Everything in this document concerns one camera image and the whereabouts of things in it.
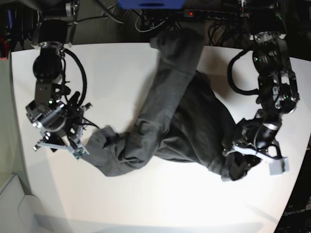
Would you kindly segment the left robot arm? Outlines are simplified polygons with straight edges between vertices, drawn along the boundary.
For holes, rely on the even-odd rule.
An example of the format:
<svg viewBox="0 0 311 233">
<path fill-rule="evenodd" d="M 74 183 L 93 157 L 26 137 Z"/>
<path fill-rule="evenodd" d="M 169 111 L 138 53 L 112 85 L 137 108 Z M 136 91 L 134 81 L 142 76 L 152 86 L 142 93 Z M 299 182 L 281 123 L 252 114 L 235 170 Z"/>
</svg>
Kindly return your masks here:
<svg viewBox="0 0 311 233">
<path fill-rule="evenodd" d="M 282 19 L 280 0 L 241 0 L 240 14 L 248 26 L 251 44 L 228 64 L 227 80 L 232 90 L 244 96 L 257 96 L 261 108 L 253 119 L 242 119 L 225 154 L 223 181 L 243 178 L 257 164 L 265 161 L 271 175 L 289 171 L 288 158 L 281 154 L 276 135 L 282 126 L 282 117 L 295 111 L 300 96 L 295 73 L 292 70 Z M 233 80 L 234 63 L 252 52 L 258 72 L 258 88 L 242 90 Z"/>
</svg>

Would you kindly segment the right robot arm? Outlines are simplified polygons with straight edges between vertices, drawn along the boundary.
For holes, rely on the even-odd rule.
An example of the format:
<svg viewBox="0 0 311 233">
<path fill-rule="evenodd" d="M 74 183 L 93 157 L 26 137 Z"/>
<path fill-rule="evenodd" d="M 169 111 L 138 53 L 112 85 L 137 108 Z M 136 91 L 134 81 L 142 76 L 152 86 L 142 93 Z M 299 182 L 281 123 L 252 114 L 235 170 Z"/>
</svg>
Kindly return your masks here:
<svg viewBox="0 0 311 233">
<path fill-rule="evenodd" d="M 36 78 L 35 98 L 26 106 L 26 115 L 42 138 L 34 145 L 66 150 L 79 159 L 89 154 L 81 141 L 87 120 L 85 112 L 92 106 L 83 104 L 87 91 L 86 72 L 78 57 L 69 50 L 77 25 L 79 1 L 51 0 L 39 12 L 33 47 L 40 50 L 33 64 Z M 82 91 L 71 93 L 66 80 L 66 60 L 69 55 L 82 76 Z"/>
</svg>

